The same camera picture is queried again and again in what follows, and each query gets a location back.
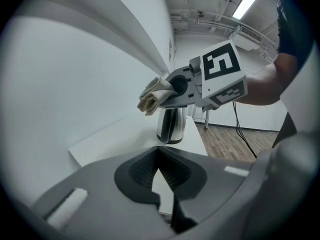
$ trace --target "air vent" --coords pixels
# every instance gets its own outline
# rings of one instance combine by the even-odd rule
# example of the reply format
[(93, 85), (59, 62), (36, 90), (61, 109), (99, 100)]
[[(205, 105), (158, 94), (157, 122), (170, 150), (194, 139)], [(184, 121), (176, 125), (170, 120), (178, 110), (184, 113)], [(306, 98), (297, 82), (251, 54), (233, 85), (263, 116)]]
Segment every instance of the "air vent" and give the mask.
[(263, 38), (261, 36), (257, 35), (256, 33), (254, 33), (253, 31), (249, 30), (248, 28), (246, 28), (244, 26), (240, 26), (239, 32), (240, 32), (240, 34), (242, 34), (242, 33), (246, 34), (247, 36), (251, 37), (250, 39), (253, 39), (254, 41), (258, 42), (259, 44), (261, 44), (263, 41)]

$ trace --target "person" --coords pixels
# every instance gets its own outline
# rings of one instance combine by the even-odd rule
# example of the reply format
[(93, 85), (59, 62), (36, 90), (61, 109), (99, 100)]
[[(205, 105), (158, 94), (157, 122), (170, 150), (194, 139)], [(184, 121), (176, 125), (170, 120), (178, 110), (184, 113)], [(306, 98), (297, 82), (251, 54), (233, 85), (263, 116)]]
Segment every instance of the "person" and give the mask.
[[(277, 5), (279, 45), (273, 63), (257, 74), (247, 76), (248, 94), (237, 102), (251, 105), (271, 105), (295, 78), (306, 61), (313, 33), (303, 12), (293, 0), (280, 0)], [(297, 132), (287, 113), (273, 147)]]

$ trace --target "wooden floor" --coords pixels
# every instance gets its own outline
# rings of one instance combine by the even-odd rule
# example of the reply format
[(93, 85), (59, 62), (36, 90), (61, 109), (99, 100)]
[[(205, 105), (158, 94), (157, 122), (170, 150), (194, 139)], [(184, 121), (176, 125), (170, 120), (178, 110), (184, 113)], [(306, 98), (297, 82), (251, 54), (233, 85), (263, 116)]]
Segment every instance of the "wooden floor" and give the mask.
[[(237, 135), (236, 129), (196, 124), (205, 149), (210, 157), (253, 162), (254, 155), (246, 143)], [(278, 133), (268, 131), (242, 130), (251, 148), (258, 155), (272, 147)]]

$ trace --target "black sleeve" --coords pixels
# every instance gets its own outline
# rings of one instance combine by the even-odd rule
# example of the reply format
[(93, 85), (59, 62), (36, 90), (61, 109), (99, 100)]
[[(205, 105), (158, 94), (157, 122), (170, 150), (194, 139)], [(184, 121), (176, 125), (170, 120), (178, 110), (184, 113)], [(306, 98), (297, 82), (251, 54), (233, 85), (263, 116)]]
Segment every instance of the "black sleeve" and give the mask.
[(286, 16), (284, 15), (282, 0), (278, 3), (278, 36), (279, 36), (279, 46), (277, 53), (284, 53), (296, 56), (295, 44), (293, 42)]

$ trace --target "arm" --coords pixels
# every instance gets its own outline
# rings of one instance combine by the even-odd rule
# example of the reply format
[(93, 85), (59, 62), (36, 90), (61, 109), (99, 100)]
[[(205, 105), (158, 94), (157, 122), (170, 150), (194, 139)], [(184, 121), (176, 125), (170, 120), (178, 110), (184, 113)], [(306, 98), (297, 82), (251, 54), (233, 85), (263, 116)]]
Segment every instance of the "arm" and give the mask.
[(278, 53), (273, 63), (257, 74), (247, 75), (248, 94), (237, 102), (251, 105), (270, 105), (280, 99), (298, 72), (297, 58)]

